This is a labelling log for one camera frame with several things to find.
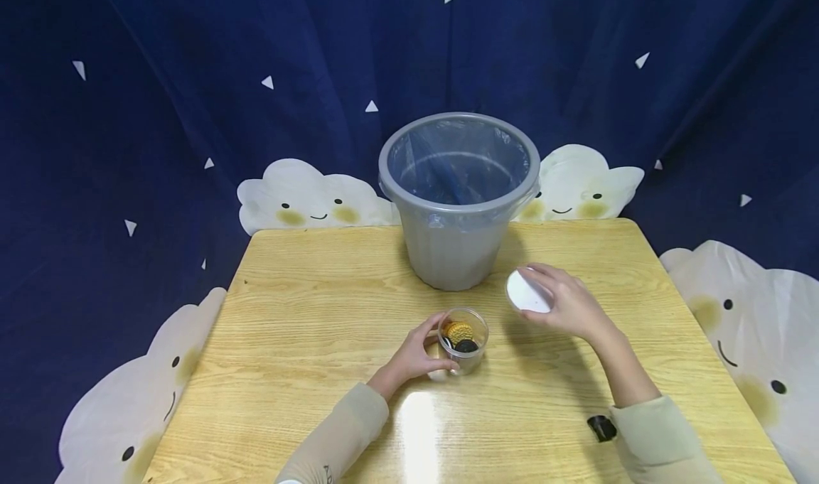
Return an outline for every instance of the person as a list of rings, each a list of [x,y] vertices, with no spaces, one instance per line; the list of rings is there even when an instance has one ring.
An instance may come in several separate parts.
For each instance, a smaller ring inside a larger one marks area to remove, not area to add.
[[[618,429],[616,451],[635,483],[721,483],[702,451],[700,440],[668,396],[660,393],[631,345],[605,314],[586,285],[565,270],[546,264],[518,269],[530,283],[550,296],[549,313],[523,311],[527,321],[586,340],[600,359],[609,381]],[[389,414],[387,403],[407,381],[457,364],[432,358],[424,349],[445,313],[436,313],[407,335],[388,364],[366,385],[357,384],[327,419],[306,437],[285,464],[276,483],[338,482],[381,432]]]

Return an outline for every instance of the table surface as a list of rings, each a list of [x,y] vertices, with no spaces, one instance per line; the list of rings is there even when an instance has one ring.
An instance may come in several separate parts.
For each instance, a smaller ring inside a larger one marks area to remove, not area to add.
[[[490,277],[462,292],[413,274],[399,227],[258,232],[144,482],[273,482],[410,328],[453,306],[486,318],[483,363],[402,389],[346,482],[627,482],[613,443],[586,425],[611,403],[592,350],[527,326],[507,305],[506,277],[524,262],[586,281],[728,483],[792,482],[645,237],[623,219],[512,224]]]

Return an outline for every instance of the white lid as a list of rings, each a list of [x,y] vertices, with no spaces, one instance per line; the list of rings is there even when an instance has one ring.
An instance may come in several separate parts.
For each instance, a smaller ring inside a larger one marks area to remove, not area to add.
[[[551,306],[544,296],[530,285],[517,269],[506,280],[506,297],[517,311],[531,310],[540,313],[551,311]]]

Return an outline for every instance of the bin rim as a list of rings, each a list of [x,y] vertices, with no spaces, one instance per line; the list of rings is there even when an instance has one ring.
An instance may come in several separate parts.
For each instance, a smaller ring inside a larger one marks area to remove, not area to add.
[[[493,124],[495,127],[505,130],[507,133],[517,138],[523,145],[523,148],[526,149],[530,159],[529,171],[526,178],[523,179],[523,182],[521,182],[518,187],[512,189],[510,192],[502,195],[501,197],[497,197],[494,200],[489,200],[489,202],[483,203],[472,203],[469,205],[450,205],[447,203],[430,202],[430,200],[419,198],[415,194],[411,194],[409,191],[399,186],[398,182],[392,177],[389,167],[387,166],[387,156],[389,155],[392,146],[401,136],[410,132],[410,130],[415,129],[416,127],[420,127],[421,125],[431,122],[447,121],[448,119],[476,119],[476,121]],[[523,133],[523,130],[514,127],[514,125],[511,123],[504,122],[502,119],[487,116],[487,114],[479,114],[475,112],[442,112],[416,119],[415,122],[410,122],[409,124],[406,124],[395,131],[395,133],[387,140],[387,143],[384,143],[384,146],[381,148],[381,154],[378,156],[378,180],[381,182],[381,187],[384,189],[384,194],[386,194],[393,202],[395,202],[393,197],[398,197],[400,200],[403,200],[406,203],[421,206],[421,208],[434,211],[435,213],[479,214],[485,213],[487,210],[505,208],[507,205],[515,203],[518,199],[521,199],[524,197],[524,195],[529,193],[539,179],[540,154],[537,151],[537,146],[535,146],[535,144],[532,142],[532,139],[529,139],[528,135]]]

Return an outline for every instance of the plastic container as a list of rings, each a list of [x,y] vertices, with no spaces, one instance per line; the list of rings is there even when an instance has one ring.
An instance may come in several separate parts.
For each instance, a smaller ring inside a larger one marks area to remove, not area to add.
[[[468,324],[471,329],[472,337],[470,339],[478,345],[478,349],[473,350],[472,353],[462,353],[454,349],[444,340],[446,327],[456,322]],[[447,358],[456,361],[460,367],[458,370],[451,371],[453,375],[463,376],[473,372],[476,367],[481,364],[481,360],[483,360],[484,350],[486,349],[486,343],[488,341],[489,326],[486,325],[486,321],[484,321],[483,317],[472,308],[452,308],[452,310],[446,312],[446,316],[438,322],[438,344],[441,344],[441,348]]]
[[[409,262],[425,283],[458,291],[488,276],[508,222],[540,189],[526,134],[483,114],[435,114],[406,125],[378,159]]]
[[[514,311],[531,310],[539,313],[548,313],[552,310],[548,296],[529,283],[523,275],[514,270],[506,280],[506,298]]]

